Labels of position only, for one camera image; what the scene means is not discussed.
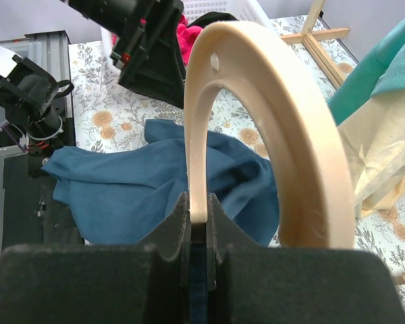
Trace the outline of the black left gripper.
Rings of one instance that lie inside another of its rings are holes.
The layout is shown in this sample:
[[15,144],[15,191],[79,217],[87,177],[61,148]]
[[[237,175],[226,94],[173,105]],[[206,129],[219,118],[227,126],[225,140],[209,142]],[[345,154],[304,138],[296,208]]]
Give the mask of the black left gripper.
[[184,107],[186,70],[176,30],[182,1],[68,1],[67,5],[108,32],[109,60],[122,68],[119,85],[137,94]]

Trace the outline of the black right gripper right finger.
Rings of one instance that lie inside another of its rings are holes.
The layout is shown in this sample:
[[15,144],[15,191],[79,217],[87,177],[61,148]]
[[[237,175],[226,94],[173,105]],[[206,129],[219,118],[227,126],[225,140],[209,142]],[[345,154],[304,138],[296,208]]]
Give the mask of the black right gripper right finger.
[[209,197],[211,323],[405,323],[388,268],[362,250],[266,248]]

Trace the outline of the beige plastic hanger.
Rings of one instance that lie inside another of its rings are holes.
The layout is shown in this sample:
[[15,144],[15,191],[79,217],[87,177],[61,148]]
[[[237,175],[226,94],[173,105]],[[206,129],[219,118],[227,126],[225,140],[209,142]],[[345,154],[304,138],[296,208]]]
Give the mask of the beige plastic hanger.
[[285,247],[351,249],[355,195],[343,144],[311,73],[273,31],[216,22],[198,36],[184,92],[190,222],[207,222],[207,134],[218,92],[230,91],[267,150]]

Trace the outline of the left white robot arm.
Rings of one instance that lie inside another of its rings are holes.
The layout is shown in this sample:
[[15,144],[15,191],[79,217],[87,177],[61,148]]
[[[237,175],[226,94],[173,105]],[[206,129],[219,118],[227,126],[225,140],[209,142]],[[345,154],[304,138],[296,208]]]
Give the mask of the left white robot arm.
[[[186,70],[176,29],[181,1],[67,1],[67,5],[118,37],[107,50],[120,86],[139,95],[184,106]],[[57,81],[27,57],[0,46],[0,106],[9,123],[22,126],[33,143],[61,148],[64,118],[52,107],[74,85]]]

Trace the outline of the magenta t shirt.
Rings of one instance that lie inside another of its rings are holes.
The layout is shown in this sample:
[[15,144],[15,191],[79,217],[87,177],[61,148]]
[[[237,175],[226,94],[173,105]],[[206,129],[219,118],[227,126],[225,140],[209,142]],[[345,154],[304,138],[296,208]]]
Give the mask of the magenta t shirt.
[[[178,27],[176,28],[176,36],[178,40],[178,45],[179,45],[179,50],[182,56],[182,61],[184,65],[188,65],[189,57],[191,50],[193,48],[193,45],[195,43],[195,40],[197,36],[201,33],[203,28],[208,24],[207,22],[204,22],[204,19],[207,17],[204,17],[206,15],[203,15],[193,21],[193,23],[189,24],[188,19],[186,16],[181,15],[180,20],[178,22]],[[140,23],[142,26],[146,24],[146,19],[141,18]],[[116,34],[111,34],[111,36],[102,36],[103,40],[103,45],[111,45],[111,48],[113,48],[119,40],[118,35]],[[128,63],[131,60],[131,56],[128,54],[124,55],[125,63]]]

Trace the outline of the navy blue t shirt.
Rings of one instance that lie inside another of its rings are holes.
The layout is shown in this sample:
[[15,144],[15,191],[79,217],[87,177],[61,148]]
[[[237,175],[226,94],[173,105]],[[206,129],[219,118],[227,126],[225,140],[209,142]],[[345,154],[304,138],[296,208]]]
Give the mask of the navy blue t shirt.
[[[66,146],[43,167],[57,181],[54,199],[71,209],[81,236],[93,244],[137,243],[188,189],[183,127],[150,119],[144,137],[143,147],[121,153]],[[207,140],[209,191],[241,230],[267,246],[279,224],[270,162],[235,138],[209,132]]]

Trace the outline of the black printed t shirt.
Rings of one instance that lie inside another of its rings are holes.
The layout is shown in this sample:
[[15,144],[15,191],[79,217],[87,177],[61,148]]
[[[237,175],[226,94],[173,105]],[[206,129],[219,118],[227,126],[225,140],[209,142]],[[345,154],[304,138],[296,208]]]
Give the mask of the black printed t shirt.
[[201,28],[205,28],[209,24],[215,22],[228,22],[228,21],[237,21],[238,19],[230,13],[226,12],[217,12],[217,11],[210,11],[205,13],[201,17],[197,18],[195,21],[190,23],[188,26],[198,26]]

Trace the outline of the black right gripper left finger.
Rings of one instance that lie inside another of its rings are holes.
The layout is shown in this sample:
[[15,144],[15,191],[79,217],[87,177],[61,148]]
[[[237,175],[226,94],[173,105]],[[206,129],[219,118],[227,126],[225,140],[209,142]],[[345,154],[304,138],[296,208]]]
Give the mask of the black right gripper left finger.
[[134,245],[18,244],[0,256],[0,323],[189,323],[188,196]]

